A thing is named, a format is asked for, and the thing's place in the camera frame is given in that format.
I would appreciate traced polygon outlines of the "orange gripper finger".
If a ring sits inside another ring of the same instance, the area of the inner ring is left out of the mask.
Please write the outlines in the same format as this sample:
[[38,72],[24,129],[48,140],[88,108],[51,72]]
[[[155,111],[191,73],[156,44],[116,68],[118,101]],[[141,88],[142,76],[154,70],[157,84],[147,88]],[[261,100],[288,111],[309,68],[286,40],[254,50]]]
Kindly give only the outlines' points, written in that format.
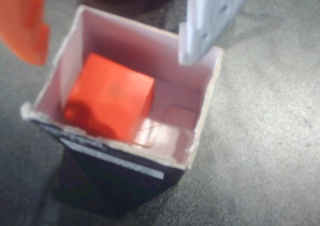
[[47,59],[50,27],[44,14],[45,0],[0,0],[0,40],[31,65]]

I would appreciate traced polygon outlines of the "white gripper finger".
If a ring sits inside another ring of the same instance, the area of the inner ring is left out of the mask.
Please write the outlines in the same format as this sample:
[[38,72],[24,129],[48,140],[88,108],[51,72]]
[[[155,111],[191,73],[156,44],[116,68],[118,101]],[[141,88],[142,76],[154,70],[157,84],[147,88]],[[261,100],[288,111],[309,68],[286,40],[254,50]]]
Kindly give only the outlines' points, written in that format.
[[246,0],[187,0],[186,21],[178,28],[178,61],[198,63],[213,47]]

